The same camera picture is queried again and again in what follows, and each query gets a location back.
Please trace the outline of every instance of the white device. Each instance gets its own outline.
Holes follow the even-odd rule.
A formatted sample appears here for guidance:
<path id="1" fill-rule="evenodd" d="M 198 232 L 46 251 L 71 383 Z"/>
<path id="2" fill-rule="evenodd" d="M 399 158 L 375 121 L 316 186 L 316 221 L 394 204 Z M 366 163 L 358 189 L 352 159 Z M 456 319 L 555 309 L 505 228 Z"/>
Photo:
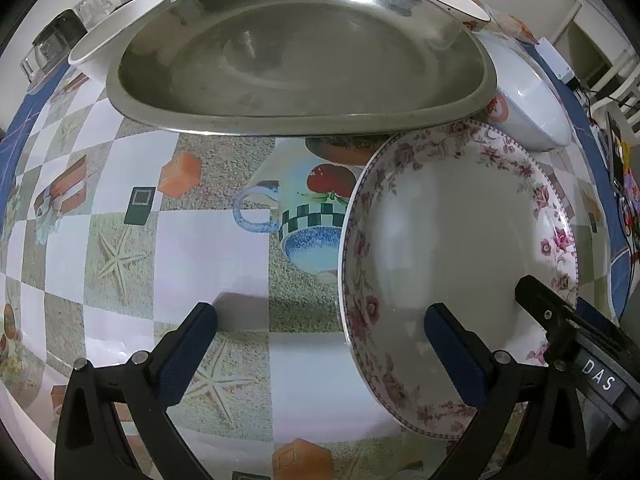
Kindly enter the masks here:
<path id="1" fill-rule="evenodd" d="M 564 60 L 564 57 L 560 56 L 560 53 L 556 48 L 549 43 L 547 38 L 540 38 L 536 45 L 536 50 L 560 81 L 567 84 L 575 77 L 575 73 L 572 68 Z"/>

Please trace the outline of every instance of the white plate with pink flowers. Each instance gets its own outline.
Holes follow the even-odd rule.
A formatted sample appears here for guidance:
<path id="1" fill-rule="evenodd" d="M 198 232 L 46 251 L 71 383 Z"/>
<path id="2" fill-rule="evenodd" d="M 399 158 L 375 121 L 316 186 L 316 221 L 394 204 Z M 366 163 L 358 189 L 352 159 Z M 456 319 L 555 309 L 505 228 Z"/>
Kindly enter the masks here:
<path id="1" fill-rule="evenodd" d="M 560 199 L 513 139 L 467 120 L 399 134 L 360 175 L 339 250 L 340 314 L 356 365 L 404 426 L 459 438 L 462 403 L 424 335 L 443 302 L 490 350 L 543 365 L 545 333 L 514 300 L 536 276 L 575 304 L 575 245 Z"/>

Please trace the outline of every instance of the stainless steel tray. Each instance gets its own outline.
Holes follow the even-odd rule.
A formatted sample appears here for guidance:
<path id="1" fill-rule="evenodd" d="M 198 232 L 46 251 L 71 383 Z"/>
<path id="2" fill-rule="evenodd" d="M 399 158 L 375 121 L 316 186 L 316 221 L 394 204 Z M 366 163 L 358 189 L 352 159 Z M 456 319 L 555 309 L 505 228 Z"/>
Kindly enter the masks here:
<path id="1" fill-rule="evenodd" d="M 427 0 L 179 0 L 107 78 L 125 116 L 199 134 L 372 134 L 494 96 L 481 43 Z"/>

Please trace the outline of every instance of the tablecloth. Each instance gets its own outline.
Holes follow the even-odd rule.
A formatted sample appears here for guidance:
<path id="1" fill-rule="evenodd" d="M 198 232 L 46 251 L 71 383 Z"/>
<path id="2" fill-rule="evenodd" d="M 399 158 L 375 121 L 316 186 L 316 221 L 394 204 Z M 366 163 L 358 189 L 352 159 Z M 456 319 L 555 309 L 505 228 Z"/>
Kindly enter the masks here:
<path id="1" fill-rule="evenodd" d="M 102 85 L 67 69 L 25 99 L 0 143 L 0 196 L 8 197 L 0 290 L 15 319 L 14 331 L 3 327 L 10 352 L 1 378 L 36 425 L 55 438 L 78 356 L 96 366 L 123 362 L 198 301 L 217 299 L 222 331 L 169 410 L 217 480 L 283 478 L 277 465 L 288 453 L 326 450 L 336 478 L 386 478 L 413 463 L 428 477 L 447 443 L 402 429 L 362 383 L 338 316 L 336 237 L 293 260 L 282 240 L 297 222 L 287 232 L 273 222 L 276 208 L 293 203 L 287 182 L 308 183 L 312 173 L 348 196 L 336 168 L 356 177 L 382 141 L 352 150 L 155 130 L 123 118 Z M 589 139 L 577 131 L 567 149 L 535 157 L 570 219 L 578 293 L 611 318 L 612 224 L 582 150 Z M 291 219 L 308 226 L 313 213 L 339 232 L 334 202 L 292 209 Z M 126 417 L 123 425 L 151 471 L 134 426 Z"/>

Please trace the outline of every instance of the mug handle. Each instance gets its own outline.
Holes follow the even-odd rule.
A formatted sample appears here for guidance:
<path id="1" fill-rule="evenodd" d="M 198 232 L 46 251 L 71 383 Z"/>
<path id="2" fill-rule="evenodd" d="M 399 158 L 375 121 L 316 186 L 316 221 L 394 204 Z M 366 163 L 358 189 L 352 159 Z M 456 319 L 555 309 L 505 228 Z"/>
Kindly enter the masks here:
<path id="1" fill-rule="evenodd" d="M 234 204 L 233 204 L 233 212 L 234 212 L 234 220 L 236 223 L 245 231 L 249 231 L 251 233 L 277 233 L 280 229 L 280 221 L 276 218 L 273 220 L 269 220 L 268 222 L 249 222 L 242 216 L 242 212 L 240 211 L 240 206 L 242 201 L 249 195 L 252 194 L 262 194 L 266 195 L 269 198 L 278 201 L 278 188 L 270 187 L 270 186 L 251 186 L 246 189 L 242 189 L 236 193 L 234 196 Z"/>

